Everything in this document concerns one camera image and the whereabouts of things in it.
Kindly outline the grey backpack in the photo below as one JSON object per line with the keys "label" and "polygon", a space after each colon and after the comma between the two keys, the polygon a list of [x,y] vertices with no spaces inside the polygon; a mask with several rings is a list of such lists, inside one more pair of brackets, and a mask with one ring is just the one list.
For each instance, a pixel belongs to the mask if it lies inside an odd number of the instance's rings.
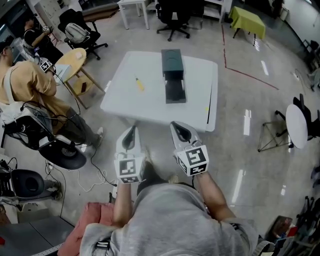
{"label": "grey backpack", "polygon": [[65,27],[65,35],[74,44],[81,44],[90,38],[90,32],[70,22]]}

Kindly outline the white desk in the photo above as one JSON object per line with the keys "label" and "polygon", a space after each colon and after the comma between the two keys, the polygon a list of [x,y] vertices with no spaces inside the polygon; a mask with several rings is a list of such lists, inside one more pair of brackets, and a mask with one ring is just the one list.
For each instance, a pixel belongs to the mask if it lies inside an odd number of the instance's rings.
{"label": "white desk", "polygon": [[127,21],[127,17],[126,17],[126,14],[125,14],[124,7],[130,6],[130,5],[135,5],[136,11],[137,11],[137,15],[139,17],[141,16],[140,10],[142,8],[145,28],[147,30],[150,29],[148,16],[147,16],[146,0],[120,0],[120,1],[117,2],[117,4],[118,4],[119,11],[120,11],[120,14],[121,14],[121,17],[122,17],[122,21],[123,21],[123,24],[124,24],[124,27],[125,27],[126,30],[129,30],[129,24],[128,24],[128,21]]}

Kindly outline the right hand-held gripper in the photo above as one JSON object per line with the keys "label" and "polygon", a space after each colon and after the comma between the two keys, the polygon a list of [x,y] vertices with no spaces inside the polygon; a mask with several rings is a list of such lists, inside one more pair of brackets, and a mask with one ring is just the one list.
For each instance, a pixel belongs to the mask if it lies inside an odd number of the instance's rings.
{"label": "right hand-held gripper", "polygon": [[200,145],[200,138],[197,131],[190,125],[181,121],[170,123],[171,137],[175,149],[174,153],[177,164],[188,176],[195,176],[208,171],[209,156],[205,145]]}

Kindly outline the person's right forearm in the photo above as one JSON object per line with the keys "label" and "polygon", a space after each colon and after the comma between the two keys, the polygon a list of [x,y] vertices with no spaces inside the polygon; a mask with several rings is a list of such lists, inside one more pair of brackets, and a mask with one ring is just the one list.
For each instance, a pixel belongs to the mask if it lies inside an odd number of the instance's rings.
{"label": "person's right forearm", "polygon": [[225,219],[235,218],[235,214],[228,207],[225,196],[210,173],[206,171],[195,177],[211,217],[219,222]]}

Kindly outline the pink cushion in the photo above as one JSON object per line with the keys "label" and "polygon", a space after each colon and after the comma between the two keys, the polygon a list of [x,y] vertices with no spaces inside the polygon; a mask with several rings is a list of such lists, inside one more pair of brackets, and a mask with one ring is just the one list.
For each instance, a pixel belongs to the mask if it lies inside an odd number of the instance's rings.
{"label": "pink cushion", "polygon": [[57,256],[79,256],[82,238],[87,225],[98,223],[111,226],[113,224],[113,210],[114,205],[112,203],[87,203],[73,231],[59,248]]}

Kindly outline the person's left forearm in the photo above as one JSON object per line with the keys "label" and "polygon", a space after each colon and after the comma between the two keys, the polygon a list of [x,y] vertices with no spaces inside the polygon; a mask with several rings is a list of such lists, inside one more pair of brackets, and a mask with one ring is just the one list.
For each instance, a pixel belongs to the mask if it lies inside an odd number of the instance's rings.
{"label": "person's left forearm", "polygon": [[120,183],[113,207],[112,225],[123,228],[133,216],[132,188],[130,183]]}

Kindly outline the dark green drawer box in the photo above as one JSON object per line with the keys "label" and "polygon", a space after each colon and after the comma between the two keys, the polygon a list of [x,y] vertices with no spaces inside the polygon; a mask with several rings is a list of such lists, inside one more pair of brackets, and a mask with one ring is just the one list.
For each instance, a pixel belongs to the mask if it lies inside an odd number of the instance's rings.
{"label": "dark green drawer box", "polygon": [[161,60],[166,103],[186,103],[187,99],[184,82],[184,66],[181,50],[163,49],[161,51]]}

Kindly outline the green cloth covered table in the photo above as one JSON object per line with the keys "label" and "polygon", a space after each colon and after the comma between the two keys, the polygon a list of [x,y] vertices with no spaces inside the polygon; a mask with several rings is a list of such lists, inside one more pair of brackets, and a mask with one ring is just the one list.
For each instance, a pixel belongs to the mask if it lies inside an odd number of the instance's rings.
{"label": "green cloth covered table", "polygon": [[240,30],[247,31],[249,34],[254,35],[254,45],[256,43],[256,37],[261,40],[265,39],[266,26],[258,15],[243,8],[234,6],[228,17],[232,19],[230,28],[235,30],[232,37],[233,39]]}

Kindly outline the yellow-handled screwdriver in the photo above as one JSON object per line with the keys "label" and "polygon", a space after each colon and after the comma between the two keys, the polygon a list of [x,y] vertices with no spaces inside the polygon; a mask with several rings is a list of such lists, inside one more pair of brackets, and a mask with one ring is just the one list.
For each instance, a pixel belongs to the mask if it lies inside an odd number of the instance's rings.
{"label": "yellow-handled screwdriver", "polygon": [[136,81],[136,84],[137,84],[139,90],[143,92],[145,90],[145,87],[143,86],[140,79],[136,76],[136,74],[134,75],[134,77],[135,77],[135,81]]}

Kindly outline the round wooden side table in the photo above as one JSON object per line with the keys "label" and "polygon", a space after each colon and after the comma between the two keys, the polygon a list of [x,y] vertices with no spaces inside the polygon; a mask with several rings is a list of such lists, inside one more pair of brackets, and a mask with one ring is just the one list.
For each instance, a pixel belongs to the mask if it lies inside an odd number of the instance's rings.
{"label": "round wooden side table", "polygon": [[[81,52],[82,58],[77,59],[76,53]],[[80,103],[83,108],[88,109],[88,107],[83,103],[80,96],[89,92],[89,90],[96,86],[99,90],[105,93],[104,89],[94,80],[94,78],[85,71],[83,68],[87,59],[87,52],[83,48],[75,48],[67,53],[65,53],[57,62],[58,64],[70,65],[71,72],[67,81],[63,82],[66,85],[66,88],[71,92],[75,97],[77,103]],[[86,82],[87,87],[84,93],[81,93],[82,83]]]}

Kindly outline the round white table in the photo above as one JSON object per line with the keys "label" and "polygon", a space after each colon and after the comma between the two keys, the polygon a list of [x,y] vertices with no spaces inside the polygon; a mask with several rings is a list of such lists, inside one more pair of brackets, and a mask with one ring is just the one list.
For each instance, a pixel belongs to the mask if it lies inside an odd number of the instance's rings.
{"label": "round white table", "polygon": [[308,140],[308,127],[303,112],[295,104],[290,104],[285,113],[288,135],[293,145],[303,149]]}

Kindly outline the black round stool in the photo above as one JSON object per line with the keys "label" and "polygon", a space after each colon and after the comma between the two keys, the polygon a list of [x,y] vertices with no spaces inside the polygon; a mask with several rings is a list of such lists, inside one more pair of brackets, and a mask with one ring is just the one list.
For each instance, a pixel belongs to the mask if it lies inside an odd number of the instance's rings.
{"label": "black round stool", "polygon": [[58,181],[43,179],[38,172],[32,170],[13,170],[11,184],[19,201],[60,199],[63,195]]}

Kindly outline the person's black trousers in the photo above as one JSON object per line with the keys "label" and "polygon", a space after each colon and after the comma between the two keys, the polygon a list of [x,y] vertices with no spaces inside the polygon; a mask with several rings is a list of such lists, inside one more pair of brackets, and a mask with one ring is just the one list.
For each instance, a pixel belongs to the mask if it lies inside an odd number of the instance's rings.
{"label": "person's black trousers", "polygon": [[136,195],[138,196],[143,189],[149,186],[158,185],[165,182],[166,181],[157,174],[153,164],[147,160],[144,165],[142,182],[140,182],[138,185]]}

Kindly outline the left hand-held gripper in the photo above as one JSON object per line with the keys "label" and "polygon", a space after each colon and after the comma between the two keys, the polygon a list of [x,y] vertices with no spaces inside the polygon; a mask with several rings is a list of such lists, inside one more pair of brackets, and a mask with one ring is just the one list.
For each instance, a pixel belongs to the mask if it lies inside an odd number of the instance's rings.
{"label": "left hand-held gripper", "polygon": [[[142,152],[138,128],[134,125],[126,129],[116,141],[117,154],[137,155]],[[142,156],[114,160],[116,176],[120,183],[140,183],[143,180],[145,160]]]}

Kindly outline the white cardboard box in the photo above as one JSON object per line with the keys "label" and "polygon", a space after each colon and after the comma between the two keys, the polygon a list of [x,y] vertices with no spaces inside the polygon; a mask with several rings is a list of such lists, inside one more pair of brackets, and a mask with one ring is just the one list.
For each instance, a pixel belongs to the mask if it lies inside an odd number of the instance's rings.
{"label": "white cardboard box", "polygon": [[57,84],[62,84],[67,81],[70,72],[72,71],[72,67],[69,64],[56,64],[54,66],[55,74],[53,75],[55,82]]}

